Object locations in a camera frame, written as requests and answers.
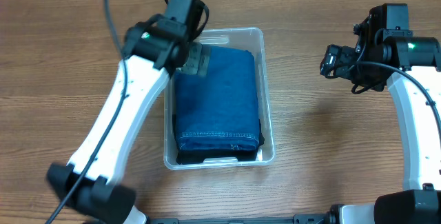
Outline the blue denim cloth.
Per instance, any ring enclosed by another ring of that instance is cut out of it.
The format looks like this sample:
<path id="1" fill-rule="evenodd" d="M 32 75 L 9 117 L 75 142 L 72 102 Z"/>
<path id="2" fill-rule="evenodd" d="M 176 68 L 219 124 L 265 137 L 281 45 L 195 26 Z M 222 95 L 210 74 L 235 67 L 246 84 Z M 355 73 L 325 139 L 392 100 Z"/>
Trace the blue denim cloth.
<path id="1" fill-rule="evenodd" d="M 260 145 L 255 60 L 251 52 L 213 47 L 203 77 L 177 73 L 179 150 L 254 152 Z"/>

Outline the black cloth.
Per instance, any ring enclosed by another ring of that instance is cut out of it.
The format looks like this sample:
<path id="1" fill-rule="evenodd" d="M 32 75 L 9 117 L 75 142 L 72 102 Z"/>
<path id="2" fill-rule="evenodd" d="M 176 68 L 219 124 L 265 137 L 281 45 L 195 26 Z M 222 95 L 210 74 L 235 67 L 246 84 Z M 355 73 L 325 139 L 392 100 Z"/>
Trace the black cloth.
<path id="1" fill-rule="evenodd" d="M 189 165 L 207 159 L 254 161 L 265 143 L 257 112 L 196 112 L 173 116 L 176 162 Z"/>

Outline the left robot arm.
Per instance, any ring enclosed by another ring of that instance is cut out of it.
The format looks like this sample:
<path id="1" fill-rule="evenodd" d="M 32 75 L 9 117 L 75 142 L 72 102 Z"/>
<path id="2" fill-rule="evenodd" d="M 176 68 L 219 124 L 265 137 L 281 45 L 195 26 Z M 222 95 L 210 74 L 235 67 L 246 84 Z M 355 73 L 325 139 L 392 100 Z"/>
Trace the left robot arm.
<path id="1" fill-rule="evenodd" d="M 207 73 L 209 48 L 195 40 L 209 8 L 201 0 L 169 0 L 164 14 L 138 22 L 125 35 L 122 59 L 97 120 L 66 165 L 53 163 L 46 178 L 65 206 L 95 223 L 146 223 L 136 192 L 122 186 L 132 146 L 155 100 L 175 72 Z"/>

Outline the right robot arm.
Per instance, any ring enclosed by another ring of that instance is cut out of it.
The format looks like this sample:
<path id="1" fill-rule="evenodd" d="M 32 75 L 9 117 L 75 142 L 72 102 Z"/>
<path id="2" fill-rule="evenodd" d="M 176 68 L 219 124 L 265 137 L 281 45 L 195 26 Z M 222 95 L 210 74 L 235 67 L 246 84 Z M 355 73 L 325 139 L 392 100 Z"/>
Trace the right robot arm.
<path id="1" fill-rule="evenodd" d="M 405 3 L 385 3 L 354 25 L 354 48 L 329 45 L 320 64 L 328 79 L 347 79 L 353 94 L 388 90 L 404 159 L 403 189 L 365 205 L 334 205 L 323 223 L 440 222 L 440 43 L 416 37 Z"/>

